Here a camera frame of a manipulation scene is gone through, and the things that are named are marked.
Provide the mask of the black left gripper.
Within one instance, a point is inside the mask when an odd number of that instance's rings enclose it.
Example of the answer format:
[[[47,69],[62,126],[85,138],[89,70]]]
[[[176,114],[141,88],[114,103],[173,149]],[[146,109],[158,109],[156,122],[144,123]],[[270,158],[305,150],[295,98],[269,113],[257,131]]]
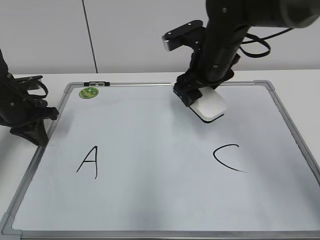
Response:
[[[10,133],[36,146],[45,146],[48,135],[44,119],[56,120],[59,112],[49,107],[48,88],[42,75],[15,78],[0,56],[0,124],[13,127]]]

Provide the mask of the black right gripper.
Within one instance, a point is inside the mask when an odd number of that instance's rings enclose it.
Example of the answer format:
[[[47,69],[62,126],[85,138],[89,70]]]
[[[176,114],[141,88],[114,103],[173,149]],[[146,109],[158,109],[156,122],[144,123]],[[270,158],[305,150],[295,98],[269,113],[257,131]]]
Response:
[[[237,53],[239,48],[199,46],[199,49],[193,50],[191,54],[188,70],[177,77],[173,92],[186,107],[190,107],[203,94],[199,89],[182,88],[212,87],[215,90],[222,83],[232,79],[235,75],[232,67],[240,59]]]

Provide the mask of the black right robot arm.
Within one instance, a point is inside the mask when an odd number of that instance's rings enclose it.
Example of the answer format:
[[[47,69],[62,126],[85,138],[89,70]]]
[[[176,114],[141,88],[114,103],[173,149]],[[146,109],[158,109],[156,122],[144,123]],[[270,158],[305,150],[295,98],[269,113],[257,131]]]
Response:
[[[181,33],[182,44],[193,48],[189,69],[174,84],[174,93],[190,107],[202,97],[201,88],[216,89],[234,76],[232,66],[240,56],[244,38],[251,27],[302,29],[320,17],[318,0],[208,0],[206,27],[197,29],[199,39]]]

